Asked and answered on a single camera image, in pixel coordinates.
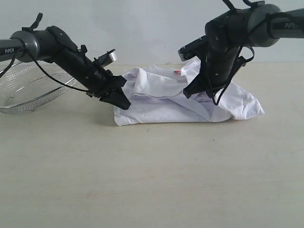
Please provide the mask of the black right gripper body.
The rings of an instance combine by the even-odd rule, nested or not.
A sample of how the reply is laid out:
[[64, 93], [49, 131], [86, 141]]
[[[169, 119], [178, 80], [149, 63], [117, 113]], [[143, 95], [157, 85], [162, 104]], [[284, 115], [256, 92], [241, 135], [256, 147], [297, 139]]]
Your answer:
[[199, 93], [217, 93], [225, 87], [238, 51], [239, 47], [232, 47], [225, 52], [218, 52], [208, 45], [207, 62], [203, 68]]

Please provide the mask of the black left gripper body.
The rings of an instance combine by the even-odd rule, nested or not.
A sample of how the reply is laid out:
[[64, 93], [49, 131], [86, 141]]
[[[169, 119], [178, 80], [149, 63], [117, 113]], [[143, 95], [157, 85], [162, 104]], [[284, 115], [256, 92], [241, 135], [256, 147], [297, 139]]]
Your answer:
[[74, 52], [65, 48], [54, 56], [54, 62], [87, 88], [87, 93], [100, 98], [102, 94], [112, 89], [111, 77], [113, 74], [109, 70], [95, 65], [86, 56], [86, 53], [85, 45], [81, 45]]

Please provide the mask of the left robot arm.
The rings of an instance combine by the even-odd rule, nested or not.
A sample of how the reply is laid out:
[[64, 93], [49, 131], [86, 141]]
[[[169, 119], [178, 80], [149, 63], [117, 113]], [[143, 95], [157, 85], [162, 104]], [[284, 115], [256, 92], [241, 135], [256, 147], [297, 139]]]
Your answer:
[[55, 63], [86, 89], [90, 97], [114, 105], [120, 109], [129, 109], [131, 103], [123, 92], [126, 79], [115, 76], [104, 67], [115, 61], [114, 51], [90, 60], [86, 56], [84, 45], [78, 47], [66, 32], [57, 26], [45, 30], [23, 28], [0, 41], [0, 60], [14, 62]]

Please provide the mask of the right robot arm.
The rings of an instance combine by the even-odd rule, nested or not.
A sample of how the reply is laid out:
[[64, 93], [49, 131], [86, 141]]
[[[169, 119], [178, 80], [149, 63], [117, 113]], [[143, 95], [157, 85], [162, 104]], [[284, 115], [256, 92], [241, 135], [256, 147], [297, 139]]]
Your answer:
[[303, 9], [282, 11], [263, 0], [246, 0], [246, 9], [237, 9], [228, 0], [225, 3], [229, 10], [206, 23], [204, 36], [178, 51], [182, 61], [200, 60], [199, 73], [183, 89], [187, 98], [202, 92], [212, 99], [217, 92], [223, 94], [237, 71], [252, 60], [240, 56], [242, 48], [253, 52], [281, 38], [304, 37]]

